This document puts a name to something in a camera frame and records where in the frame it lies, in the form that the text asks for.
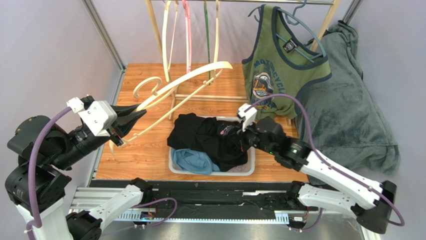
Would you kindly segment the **black garment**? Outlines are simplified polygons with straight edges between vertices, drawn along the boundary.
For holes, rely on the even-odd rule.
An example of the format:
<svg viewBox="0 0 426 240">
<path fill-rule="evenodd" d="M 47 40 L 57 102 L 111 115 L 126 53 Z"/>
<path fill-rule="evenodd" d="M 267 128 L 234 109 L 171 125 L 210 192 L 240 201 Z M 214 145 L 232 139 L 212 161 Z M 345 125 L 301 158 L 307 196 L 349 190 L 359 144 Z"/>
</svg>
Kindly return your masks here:
<svg viewBox="0 0 426 240">
<path fill-rule="evenodd" d="M 250 146 L 237 134 L 238 130 L 238 121 L 180 114 L 167 138 L 167 145 L 176 150 L 206 153 L 220 171 L 227 172 L 248 162 Z"/>
</svg>

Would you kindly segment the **mauve tank top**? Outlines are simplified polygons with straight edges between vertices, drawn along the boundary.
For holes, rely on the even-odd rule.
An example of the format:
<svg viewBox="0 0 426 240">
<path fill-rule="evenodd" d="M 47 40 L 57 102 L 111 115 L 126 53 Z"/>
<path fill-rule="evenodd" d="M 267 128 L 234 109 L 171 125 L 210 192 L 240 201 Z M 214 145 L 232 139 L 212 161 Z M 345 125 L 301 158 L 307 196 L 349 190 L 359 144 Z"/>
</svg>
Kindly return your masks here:
<svg viewBox="0 0 426 240">
<path fill-rule="evenodd" d="M 249 163 L 235 166 L 235 167 L 231 168 L 230 170 L 228 170 L 228 172 L 229 173 L 241 173 L 241 172 L 245 172 L 247 168 L 250 168 Z"/>
</svg>

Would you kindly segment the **blue tank top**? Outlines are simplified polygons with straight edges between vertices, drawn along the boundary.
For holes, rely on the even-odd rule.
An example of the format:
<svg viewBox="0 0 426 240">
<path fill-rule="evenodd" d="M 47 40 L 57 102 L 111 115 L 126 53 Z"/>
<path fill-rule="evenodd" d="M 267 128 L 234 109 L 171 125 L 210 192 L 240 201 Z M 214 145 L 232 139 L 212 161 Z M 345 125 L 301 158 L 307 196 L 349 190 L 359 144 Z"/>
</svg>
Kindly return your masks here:
<svg viewBox="0 0 426 240">
<path fill-rule="evenodd" d="M 181 171 L 194 174 L 210 175 L 214 171 L 214 164 L 205 152 L 184 149 L 171 149 L 173 164 Z"/>
</svg>

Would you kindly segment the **beige wooden hanger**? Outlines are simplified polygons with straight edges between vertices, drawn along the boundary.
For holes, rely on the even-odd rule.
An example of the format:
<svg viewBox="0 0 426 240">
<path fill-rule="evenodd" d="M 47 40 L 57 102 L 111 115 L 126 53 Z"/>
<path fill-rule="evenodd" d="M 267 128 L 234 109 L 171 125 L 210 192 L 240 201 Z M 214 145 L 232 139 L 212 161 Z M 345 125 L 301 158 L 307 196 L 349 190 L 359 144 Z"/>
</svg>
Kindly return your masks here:
<svg viewBox="0 0 426 240">
<path fill-rule="evenodd" d="M 220 45 L 220 1 L 215 1 L 215 45 L 214 45 L 214 55 L 213 62 L 218 61 L 219 56 L 219 45 Z"/>
</svg>

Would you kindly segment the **pink plastic hanger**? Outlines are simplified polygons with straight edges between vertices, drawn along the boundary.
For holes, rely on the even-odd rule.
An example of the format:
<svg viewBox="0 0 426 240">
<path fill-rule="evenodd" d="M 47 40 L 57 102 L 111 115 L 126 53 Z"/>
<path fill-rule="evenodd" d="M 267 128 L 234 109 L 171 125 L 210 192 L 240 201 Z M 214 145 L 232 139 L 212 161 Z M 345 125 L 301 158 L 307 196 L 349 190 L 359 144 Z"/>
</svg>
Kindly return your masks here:
<svg viewBox="0 0 426 240">
<path fill-rule="evenodd" d="M 192 68 L 192 31 L 191 31 L 191 13 L 188 0 L 182 0 L 185 17 L 186 33 L 186 72 L 189 73 Z"/>
</svg>

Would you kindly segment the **green plastic hanger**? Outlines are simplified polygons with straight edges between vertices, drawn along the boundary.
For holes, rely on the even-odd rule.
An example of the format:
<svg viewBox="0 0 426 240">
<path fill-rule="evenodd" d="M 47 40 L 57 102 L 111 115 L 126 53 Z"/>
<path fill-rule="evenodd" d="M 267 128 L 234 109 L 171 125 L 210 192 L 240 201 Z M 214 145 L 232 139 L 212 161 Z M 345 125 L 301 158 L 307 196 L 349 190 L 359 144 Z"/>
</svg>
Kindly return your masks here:
<svg viewBox="0 0 426 240">
<path fill-rule="evenodd" d="M 205 23 L 205 34 L 206 34 L 206 50 L 207 50 L 207 63 L 211 63 L 211 48 L 210 48 L 210 29 L 209 29 L 209 16 L 207 1 L 203 1 L 203 12 L 204 12 L 204 23 Z"/>
</svg>

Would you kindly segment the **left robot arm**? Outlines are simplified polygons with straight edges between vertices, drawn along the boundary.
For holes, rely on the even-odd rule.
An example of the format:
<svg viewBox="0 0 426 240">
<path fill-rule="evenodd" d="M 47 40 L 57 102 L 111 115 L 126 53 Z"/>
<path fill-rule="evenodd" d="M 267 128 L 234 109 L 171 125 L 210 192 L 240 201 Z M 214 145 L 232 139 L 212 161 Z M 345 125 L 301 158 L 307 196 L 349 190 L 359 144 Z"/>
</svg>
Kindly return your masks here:
<svg viewBox="0 0 426 240">
<path fill-rule="evenodd" d="M 72 98 L 53 118 L 30 117 L 16 129 L 7 147 L 18 166 L 5 181 L 10 200 L 26 221 L 31 240 L 97 240 L 130 208 L 148 206 L 153 187 L 135 178 L 120 192 L 89 210 L 65 213 L 65 171 L 106 142 L 121 146 L 146 113 L 138 105 L 115 106 L 92 96 Z"/>
</svg>

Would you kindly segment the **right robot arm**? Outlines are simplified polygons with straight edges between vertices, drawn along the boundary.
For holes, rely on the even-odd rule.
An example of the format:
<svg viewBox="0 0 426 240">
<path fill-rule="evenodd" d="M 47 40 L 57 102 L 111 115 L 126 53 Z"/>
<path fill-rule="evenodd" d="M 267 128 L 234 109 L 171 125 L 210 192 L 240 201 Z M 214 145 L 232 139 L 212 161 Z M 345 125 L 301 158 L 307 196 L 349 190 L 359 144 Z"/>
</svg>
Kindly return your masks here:
<svg viewBox="0 0 426 240">
<path fill-rule="evenodd" d="M 397 186 L 391 181 L 378 182 L 337 164 L 306 142 L 286 136 L 272 118 L 258 123 L 239 118 L 244 143 L 274 156 L 283 167 L 312 176 L 332 189 L 293 182 L 287 192 L 306 207 L 318 207 L 354 218 L 362 227 L 385 234 L 394 210 Z"/>
</svg>

